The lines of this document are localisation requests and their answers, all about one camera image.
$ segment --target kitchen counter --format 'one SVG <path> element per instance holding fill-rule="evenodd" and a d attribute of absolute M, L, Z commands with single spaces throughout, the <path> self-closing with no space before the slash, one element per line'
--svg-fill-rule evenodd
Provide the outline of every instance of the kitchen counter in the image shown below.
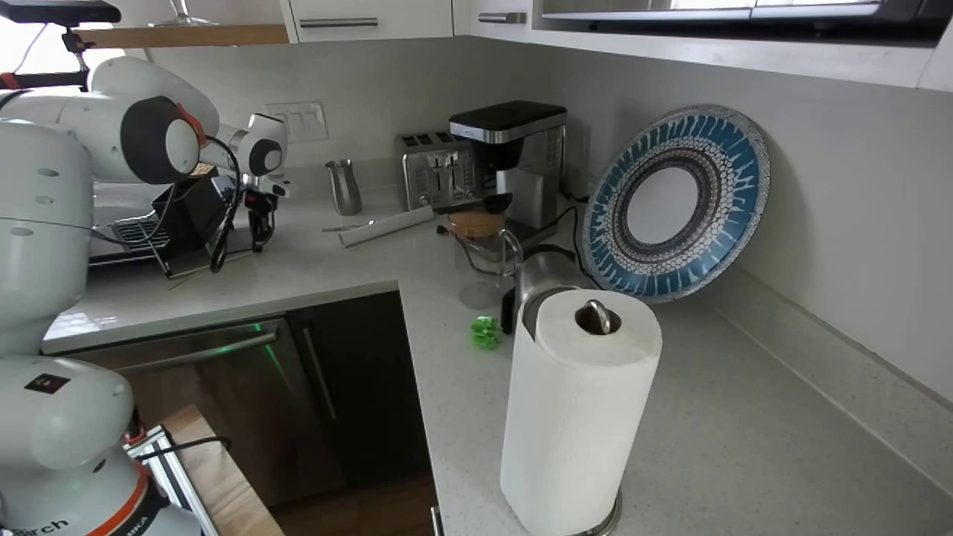
<path fill-rule="evenodd" d="M 280 204 L 276 235 L 261 256 L 179 281 L 163 281 L 154 265 L 99 272 L 87 299 L 57 320 L 45 351 L 400 289 L 446 533 L 525 533 L 496 487 L 508 342 L 496 351 L 468 342 L 474 309 L 456 299 L 456 244 L 423 223 L 338 248 L 334 232 L 322 232 L 343 223 L 324 174 L 289 175 L 291 196 Z M 953 527 L 953 498 L 714 315 L 702 296 L 656 312 L 663 354 L 617 533 L 942 536 Z"/>

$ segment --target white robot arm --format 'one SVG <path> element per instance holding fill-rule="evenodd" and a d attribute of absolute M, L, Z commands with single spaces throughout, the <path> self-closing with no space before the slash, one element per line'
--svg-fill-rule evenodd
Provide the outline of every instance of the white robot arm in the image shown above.
<path fill-rule="evenodd" d="M 0 111 L 0 527 L 18 533 L 201 533 L 120 448 L 124 379 L 33 354 L 87 286 L 91 175 L 179 183 L 218 129 L 207 98 L 170 71 L 117 70 L 152 74 L 133 89 L 102 77 L 81 96 L 24 93 Z"/>

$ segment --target small green toy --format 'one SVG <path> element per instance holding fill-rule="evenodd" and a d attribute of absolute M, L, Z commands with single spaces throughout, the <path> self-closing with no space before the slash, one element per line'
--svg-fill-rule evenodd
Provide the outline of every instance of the small green toy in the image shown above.
<path fill-rule="evenodd" d="M 496 348 L 504 339 L 499 321 L 495 315 L 475 315 L 469 324 L 469 339 L 475 348 Z"/>

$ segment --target decorative plate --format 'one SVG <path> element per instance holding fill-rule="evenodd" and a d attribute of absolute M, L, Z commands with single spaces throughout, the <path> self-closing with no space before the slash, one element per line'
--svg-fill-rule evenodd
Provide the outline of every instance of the decorative plate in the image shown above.
<path fill-rule="evenodd" d="M 767 196 L 758 129 L 726 108 L 656 120 L 590 196 L 581 260 L 599 286 L 650 303 L 711 283 L 749 242 Z"/>

